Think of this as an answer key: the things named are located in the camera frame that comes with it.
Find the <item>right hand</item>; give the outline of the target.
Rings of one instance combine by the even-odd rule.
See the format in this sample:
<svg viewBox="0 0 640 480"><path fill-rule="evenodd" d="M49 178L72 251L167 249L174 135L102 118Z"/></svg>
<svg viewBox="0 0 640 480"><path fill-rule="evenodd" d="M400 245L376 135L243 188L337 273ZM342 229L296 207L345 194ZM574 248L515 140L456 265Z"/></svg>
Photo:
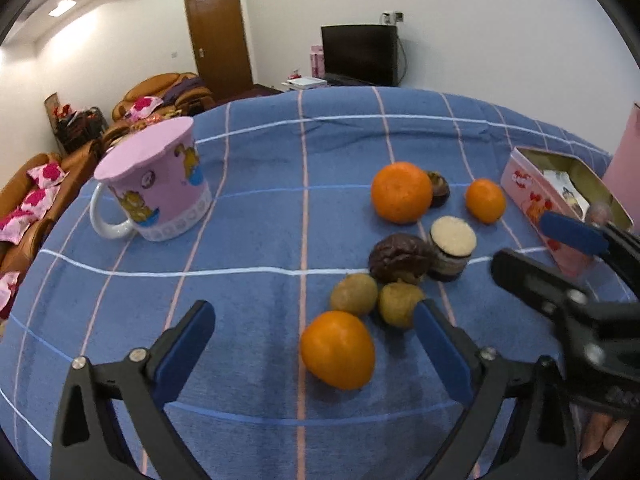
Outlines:
<svg viewBox="0 0 640 480"><path fill-rule="evenodd" d="M584 460L596 454L600 448L611 452L628 426L627 419L615 419L611 415L593 413L582 434L579 458Z"/></svg>

